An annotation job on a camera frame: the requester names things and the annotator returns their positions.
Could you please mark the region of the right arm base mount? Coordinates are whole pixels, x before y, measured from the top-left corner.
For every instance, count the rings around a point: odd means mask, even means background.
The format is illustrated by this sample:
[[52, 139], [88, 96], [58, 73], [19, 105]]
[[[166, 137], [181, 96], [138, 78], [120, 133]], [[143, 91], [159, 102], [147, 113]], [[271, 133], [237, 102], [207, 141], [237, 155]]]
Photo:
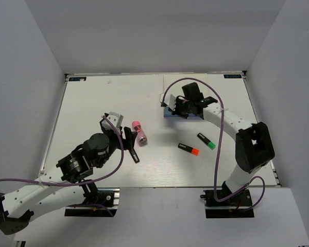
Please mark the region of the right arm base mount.
[[200, 199], [204, 200], [207, 219], [254, 218], [253, 209], [248, 209], [253, 205], [248, 189], [223, 202], [215, 200], [214, 190], [204, 190]]

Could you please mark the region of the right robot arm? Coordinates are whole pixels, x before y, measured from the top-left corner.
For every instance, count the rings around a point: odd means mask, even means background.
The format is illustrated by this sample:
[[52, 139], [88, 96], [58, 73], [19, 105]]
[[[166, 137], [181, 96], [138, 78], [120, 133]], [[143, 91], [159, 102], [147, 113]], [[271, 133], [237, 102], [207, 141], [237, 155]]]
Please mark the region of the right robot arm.
[[221, 190], [214, 189], [217, 202], [234, 205], [241, 199], [241, 192], [251, 183], [255, 174], [275, 157], [270, 133], [265, 123], [251, 123], [231, 113], [219, 96], [204, 97], [199, 83], [200, 80], [196, 80], [184, 85], [183, 96], [165, 92], [161, 96], [161, 106], [184, 119], [193, 114], [219, 127], [218, 156], [223, 134], [228, 134], [234, 140], [236, 166], [223, 182]]

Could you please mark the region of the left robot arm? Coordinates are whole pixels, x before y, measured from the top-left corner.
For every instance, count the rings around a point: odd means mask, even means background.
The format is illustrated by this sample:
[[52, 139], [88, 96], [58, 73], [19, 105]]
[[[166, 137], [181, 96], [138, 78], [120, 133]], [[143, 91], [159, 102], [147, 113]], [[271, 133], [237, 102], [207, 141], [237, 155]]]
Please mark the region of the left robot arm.
[[140, 160], [134, 150], [137, 132], [121, 126], [122, 117], [105, 114], [100, 133], [78, 145], [50, 170], [11, 193], [0, 192], [0, 230], [5, 235], [25, 229], [34, 219], [68, 207], [81, 210], [87, 217], [113, 217], [117, 210], [114, 189], [100, 189], [90, 180], [95, 168], [102, 168], [116, 151], [128, 151], [135, 163]]

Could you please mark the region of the pink cap marker bottle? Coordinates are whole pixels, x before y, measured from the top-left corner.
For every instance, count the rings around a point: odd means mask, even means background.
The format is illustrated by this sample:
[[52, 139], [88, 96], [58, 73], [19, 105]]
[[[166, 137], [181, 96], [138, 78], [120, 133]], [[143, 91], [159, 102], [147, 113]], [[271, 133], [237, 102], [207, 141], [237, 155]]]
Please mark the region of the pink cap marker bottle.
[[139, 121], [133, 121], [132, 122], [132, 128], [137, 133], [136, 138], [137, 138], [139, 145], [143, 146], [143, 145], [147, 144], [147, 136], [146, 136], [145, 132], [143, 131], [140, 122]]

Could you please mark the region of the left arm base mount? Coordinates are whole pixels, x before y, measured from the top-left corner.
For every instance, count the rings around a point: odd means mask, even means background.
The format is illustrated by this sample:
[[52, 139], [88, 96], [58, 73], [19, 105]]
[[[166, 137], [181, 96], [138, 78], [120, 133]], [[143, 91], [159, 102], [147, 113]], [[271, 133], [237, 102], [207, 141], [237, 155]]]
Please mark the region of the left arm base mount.
[[94, 196], [87, 196], [80, 206], [65, 208], [66, 217], [112, 218], [120, 198], [119, 188], [98, 188]]

